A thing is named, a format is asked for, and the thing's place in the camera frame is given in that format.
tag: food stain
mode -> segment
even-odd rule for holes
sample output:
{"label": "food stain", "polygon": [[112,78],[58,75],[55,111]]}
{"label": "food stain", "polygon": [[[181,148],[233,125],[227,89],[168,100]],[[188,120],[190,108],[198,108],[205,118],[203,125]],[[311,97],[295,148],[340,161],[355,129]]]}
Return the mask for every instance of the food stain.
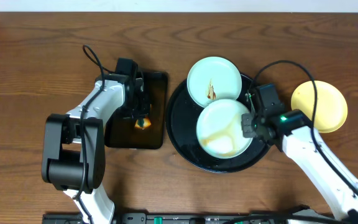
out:
{"label": "food stain", "polygon": [[211,134],[210,136],[208,136],[205,139],[201,139],[201,145],[203,147],[206,147],[211,141],[214,141],[214,140],[220,139],[221,137],[227,136],[230,138],[233,148],[229,152],[222,154],[222,156],[233,156],[239,150],[237,143],[236,143],[236,136],[237,136],[235,133],[236,129],[234,127],[236,124],[238,124],[239,120],[240,120],[240,114],[234,115],[233,119],[230,121],[230,123],[225,128]]}
{"label": "food stain", "polygon": [[214,86],[212,85],[212,79],[209,81],[208,89],[206,90],[206,97],[211,100],[216,99],[216,94],[214,92]]}
{"label": "food stain", "polygon": [[142,119],[137,119],[135,122],[136,129],[145,130],[146,128],[150,127],[151,125],[152,125],[152,122],[150,121],[148,116],[146,116],[145,118],[142,118]]}

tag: black round plate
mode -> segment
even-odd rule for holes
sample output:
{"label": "black round plate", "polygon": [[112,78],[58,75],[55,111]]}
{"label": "black round plate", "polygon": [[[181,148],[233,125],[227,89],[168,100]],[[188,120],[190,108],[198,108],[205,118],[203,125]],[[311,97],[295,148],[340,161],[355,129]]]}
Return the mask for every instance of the black round plate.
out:
{"label": "black round plate", "polygon": [[[245,93],[251,78],[241,74],[241,79],[242,90],[237,101],[250,110]],[[218,159],[210,156],[201,148],[196,136],[197,119],[203,109],[191,99],[184,80],[173,92],[166,113],[167,131],[173,146],[196,167],[211,172],[237,172],[254,165],[269,150],[268,145],[253,139],[247,150],[234,158]]]}

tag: yellow plate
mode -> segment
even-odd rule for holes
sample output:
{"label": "yellow plate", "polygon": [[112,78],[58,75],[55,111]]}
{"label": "yellow plate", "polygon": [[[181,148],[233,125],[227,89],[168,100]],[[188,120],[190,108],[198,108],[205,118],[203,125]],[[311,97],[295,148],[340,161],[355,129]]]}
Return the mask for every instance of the yellow plate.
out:
{"label": "yellow plate", "polygon": [[[347,117],[347,104],[342,93],[326,82],[315,81],[317,87],[317,109],[314,127],[321,133],[330,133],[340,128]],[[291,97],[291,108],[301,110],[309,119],[313,112],[314,90],[311,81],[298,86]]]}

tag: wooden table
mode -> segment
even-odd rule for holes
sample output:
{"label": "wooden table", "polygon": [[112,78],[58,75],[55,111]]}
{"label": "wooden table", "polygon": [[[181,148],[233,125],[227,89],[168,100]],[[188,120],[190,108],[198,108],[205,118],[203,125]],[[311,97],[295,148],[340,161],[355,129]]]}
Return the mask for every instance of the wooden table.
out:
{"label": "wooden table", "polygon": [[[41,179],[44,125],[93,88],[98,68],[118,57],[169,73],[168,96],[199,59],[226,57],[251,76],[279,59],[295,60],[336,86],[349,114],[323,134],[358,177],[358,14],[0,13],[0,223],[40,223],[45,212],[77,212],[73,201]],[[307,77],[291,65],[270,68],[289,102]],[[103,184],[120,211],[248,213],[301,203],[329,212],[301,169],[275,147],[234,174],[205,172],[184,160],[167,134],[158,151],[106,148]]]}

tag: black cable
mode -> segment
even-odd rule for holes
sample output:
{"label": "black cable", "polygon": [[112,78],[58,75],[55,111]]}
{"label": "black cable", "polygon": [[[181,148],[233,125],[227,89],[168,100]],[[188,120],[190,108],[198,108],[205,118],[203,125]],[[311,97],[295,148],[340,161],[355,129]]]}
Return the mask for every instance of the black cable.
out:
{"label": "black cable", "polygon": [[88,209],[86,209],[86,207],[85,207],[84,203],[82,202],[82,200],[79,199],[78,203],[80,204],[80,207],[81,207],[82,211],[84,211],[86,216],[88,217],[89,224],[93,224],[92,216],[91,216],[90,212],[88,211]]}
{"label": "black cable", "polygon": [[309,77],[310,81],[313,84],[313,88],[314,88],[314,105],[313,105],[313,114],[311,115],[311,138],[313,140],[313,144],[316,147],[317,151],[321,154],[321,157],[323,157],[323,159],[326,161],[326,163],[328,164],[328,166],[330,168],[332,168],[332,170],[339,176],[339,178],[341,178],[341,180],[353,191],[353,193],[355,195],[358,196],[358,188],[353,186],[352,183],[350,183],[350,181],[348,181],[348,179],[343,176],[343,174],[341,174],[341,172],[334,166],[334,164],[327,158],[327,156],[325,155],[325,153],[323,152],[323,150],[320,148],[320,145],[317,143],[317,140],[314,136],[314,119],[316,117],[316,108],[317,108],[317,87],[316,87],[316,83],[314,82],[314,78],[313,76],[310,74],[310,72],[302,65],[300,65],[299,63],[296,62],[292,62],[290,60],[278,60],[276,62],[272,62],[266,66],[264,66],[262,69],[259,70],[259,72],[256,74],[255,78],[251,81],[251,84],[249,86],[249,89],[251,89],[252,84],[254,84],[254,82],[256,82],[256,79],[258,79],[259,75],[267,68],[271,67],[272,65],[276,65],[278,63],[289,63],[292,65],[295,65],[299,68],[301,68]]}
{"label": "black cable", "polygon": [[92,103],[92,101],[103,91],[104,82],[105,82],[104,72],[103,72],[104,69],[103,69],[103,66],[102,66],[101,62],[99,61],[98,56],[96,56],[96,54],[93,52],[91,47],[88,46],[88,45],[83,45],[82,49],[85,52],[86,56],[89,58],[90,56],[86,52],[86,49],[88,49],[93,54],[93,57],[96,59],[96,61],[98,62],[100,72],[101,72],[102,85],[100,86],[99,90],[88,100],[88,102],[86,102],[85,105],[82,106],[82,110],[81,110],[81,115],[80,115],[80,136],[81,136],[82,157],[83,157],[83,173],[82,173],[82,180],[81,180],[80,189],[78,190],[78,193],[73,197],[73,199],[77,200],[77,201],[80,200],[80,196],[81,196],[81,194],[82,194],[82,192],[84,190],[84,186],[86,184],[86,177],[88,176],[87,175],[88,174],[88,166],[87,166],[87,162],[86,162],[86,141],[85,141],[84,116],[85,116],[85,113],[88,112],[88,108],[89,108],[90,104]]}
{"label": "black cable", "polygon": [[251,220],[299,220],[299,221],[318,222],[318,223],[325,223],[325,224],[348,223],[348,222],[333,220],[330,218],[309,217],[309,216],[292,215],[292,214],[274,214],[274,215],[251,215],[248,217],[235,218],[227,222],[224,222],[223,224],[235,224],[238,222],[245,222]]}
{"label": "black cable", "polygon": [[[84,48],[84,46],[82,47],[82,49],[83,49],[85,55],[86,55],[93,63],[95,63],[95,65],[97,65],[97,66],[100,67],[101,64],[99,64],[99,62],[97,62],[97,60],[96,60],[96,61],[93,60],[93,58],[87,53],[87,51],[86,51],[86,49]],[[102,68],[103,68],[103,70],[105,70],[105,71],[108,72],[109,74],[114,73],[114,71],[108,70],[107,68],[104,68],[103,66],[102,66]]]}

